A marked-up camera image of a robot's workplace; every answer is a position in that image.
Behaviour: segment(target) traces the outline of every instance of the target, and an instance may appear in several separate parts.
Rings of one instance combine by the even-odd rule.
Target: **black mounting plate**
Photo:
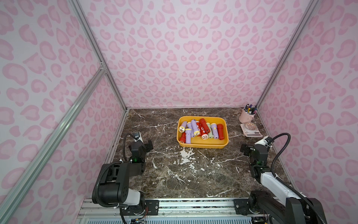
[[[147,215],[158,215],[159,210],[159,200],[145,200],[145,205],[148,207]],[[141,213],[142,211],[133,210],[129,206],[127,209],[121,208],[123,211],[123,215],[136,215],[134,213]]]
[[[237,215],[253,214],[249,210],[249,205],[247,201],[248,199],[234,199],[234,208]]]

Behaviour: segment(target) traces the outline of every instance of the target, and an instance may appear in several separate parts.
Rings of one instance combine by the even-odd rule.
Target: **flashlight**
[[[206,140],[209,138],[209,135],[205,132],[203,126],[201,124],[200,125],[200,134],[203,140]]]
[[[185,129],[185,143],[191,144],[192,143],[192,137],[190,136],[192,134],[192,130],[190,128]]]
[[[202,127],[203,127],[205,133],[207,133],[207,134],[210,133],[210,129],[209,129],[209,127],[206,125],[205,119],[202,118],[202,119],[199,120],[199,122],[200,122],[200,124],[202,125]]]
[[[187,122],[186,122],[186,121],[184,121],[184,122],[182,123],[182,125],[180,125],[180,127],[179,127],[179,132],[184,132],[184,131],[185,131],[185,128],[186,128],[186,126],[187,126]]]
[[[211,130],[213,131],[214,139],[219,139],[218,129],[216,123],[211,124]]]
[[[209,138],[214,138],[213,132],[211,131],[211,125],[209,122],[206,123],[206,125],[208,126],[210,132],[208,133]]]
[[[195,119],[193,119],[193,120],[191,121],[191,123],[192,123],[192,128],[193,128],[193,133],[194,133],[194,135],[195,135],[195,136],[200,135],[199,128],[197,127],[197,121],[196,121]]]
[[[188,128],[190,128],[190,130],[192,131],[192,133],[190,134],[190,137],[191,137],[191,138],[194,138],[195,135],[194,135],[194,132],[193,132],[193,127],[192,127],[191,122],[188,122],[188,123],[187,123],[187,126],[188,126]]]
[[[186,142],[186,141],[185,141],[185,137],[186,137],[186,134],[185,134],[185,132],[183,132],[181,138],[179,139],[179,141],[180,141],[181,143],[185,143],[185,142]]]
[[[218,133],[219,140],[224,140],[224,126],[222,124],[218,124]]]
[[[200,131],[200,134],[198,136],[201,136],[201,125],[200,125],[199,121],[196,121],[196,123],[197,123],[197,128]]]

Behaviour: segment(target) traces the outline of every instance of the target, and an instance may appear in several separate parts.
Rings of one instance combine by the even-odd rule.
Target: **purple flashlight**
[[[218,126],[216,123],[211,124],[211,130],[213,131],[214,139],[219,139]]]
[[[192,137],[191,137],[192,130],[190,128],[186,128],[185,134],[186,134],[185,135],[185,143],[191,144],[192,143]]]
[[[199,130],[198,126],[197,126],[197,120],[193,119],[191,121],[191,123],[192,123],[192,128],[193,128],[194,135],[195,136],[200,135],[200,130]]]
[[[188,128],[190,128],[190,130],[192,131],[189,136],[190,136],[191,138],[194,138],[195,135],[194,135],[194,132],[193,132],[193,127],[192,127],[191,122],[188,122],[188,123],[187,123],[187,126],[188,126]]]
[[[184,121],[184,122],[182,123],[182,125],[180,125],[180,127],[179,127],[179,132],[184,132],[184,131],[185,131],[185,128],[186,128],[186,126],[187,126],[187,122],[186,122],[186,121]]]

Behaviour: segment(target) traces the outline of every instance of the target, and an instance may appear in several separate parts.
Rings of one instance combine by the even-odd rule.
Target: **pink leopard print wall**
[[[9,224],[74,223],[91,198],[123,111],[103,77]]]
[[[66,0],[0,2],[0,203],[98,67]]]
[[[358,220],[357,12],[357,1],[322,2],[260,112],[271,136],[291,134],[285,166],[329,224]]]
[[[255,103],[308,0],[80,0],[130,107]]]

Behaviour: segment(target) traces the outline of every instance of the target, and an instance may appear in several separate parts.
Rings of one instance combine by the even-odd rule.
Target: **metal rail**
[[[117,128],[116,133],[115,133],[115,137],[113,138],[113,142],[112,142],[111,147],[110,147],[110,149],[108,151],[105,163],[111,163],[113,161],[113,157],[114,157],[114,155],[116,153],[116,150],[118,148],[119,139],[121,138],[123,127],[124,127],[124,124],[126,123],[126,118],[128,116],[128,113],[129,113],[129,109],[127,109],[122,114],[122,118],[121,118],[121,120],[119,122],[118,128]]]
[[[113,76],[108,69],[107,63],[102,55],[99,45],[96,42],[95,36],[92,33],[92,30],[90,28],[90,25],[86,19],[84,12],[83,12],[81,4],[78,2],[78,0],[68,0],[68,1],[71,4],[73,12],[77,17],[79,24],[82,26],[82,29],[83,29],[87,39],[89,40],[89,44],[93,48],[94,54],[96,55],[99,63],[106,70],[106,76],[108,77],[108,79],[110,81],[111,88],[112,88],[113,92],[115,93],[118,101],[120,102],[122,109],[125,111],[127,109],[126,105],[123,101],[121,94],[119,93],[116,83],[114,82]]]
[[[51,134],[50,138],[41,148],[39,153],[36,155],[34,160],[27,167],[25,172],[22,174],[16,185],[9,192],[0,207],[0,223],[7,223],[20,203],[40,175],[42,169],[51,158],[53,152],[57,149],[63,137],[70,129],[72,123],[75,121],[77,115],[81,112],[87,100],[96,89],[98,83],[101,81],[105,74],[104,69],[99,69],[95,76],[91,79],[89,84],[85,87],[76,101],[73,103],[70,110],[64,116],[62,121],[58,124],[55,131]]]
[[[195,218],[195,217],[245,217],[236,215],[234,199],[247,197],[213,197],[213,198],[159,198],[158,215],[150,218]],[[249,214],[246,217],[261,217],[262,214]],[[91,199],[85,199],[78,214],[79,220],[94,218],[120,218],[119,210],[104,208],[94,204]]]
[[[287,61],[288,57],[290,56],[291,52],[293,51],[294,46],[296,45],[297,41],[299,40],[303,30],[306,28],[307,24],[309,23],[310,19],[312,18],[313,13],[316,9],[318,9],[318,4],[320,3],[320,0],[311,0],[308,3],[308,6],[303,13],[303,16],[301,17],[300,22],[298,23],[289,43],[287,44],[284,53],[282,54],[281,58],[279,59],[279,62],[277,63],[274,71],[272,72],[272,75],[270,79],[267,82],[267,85],[263,89],[262,95],[260,96],[256,107],[260,108],[262,103],[265,101],[265,98],[271,89],[272,85],[274,84],[276,78],[279,76],[280,71]]]

